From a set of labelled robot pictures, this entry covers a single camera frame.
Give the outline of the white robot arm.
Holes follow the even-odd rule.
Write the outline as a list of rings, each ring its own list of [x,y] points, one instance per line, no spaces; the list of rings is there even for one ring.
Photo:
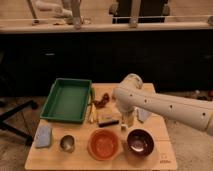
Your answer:
[[[113,90],[118,110],[131,114],[135,107],[168,117],[213,136],[213,102],[147,92],[137,74],[128,74]]]

